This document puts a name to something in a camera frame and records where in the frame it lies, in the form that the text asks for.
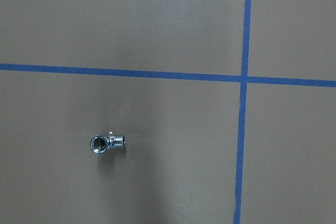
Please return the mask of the chrome elbow pipe fitting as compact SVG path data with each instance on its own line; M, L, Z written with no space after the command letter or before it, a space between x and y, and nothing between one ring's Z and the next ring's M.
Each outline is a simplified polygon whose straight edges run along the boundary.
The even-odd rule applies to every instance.
M122 134L108 132L107 134L98 134L90 141L90 149L93 153L101 155L111 149L126 148L125 137Z

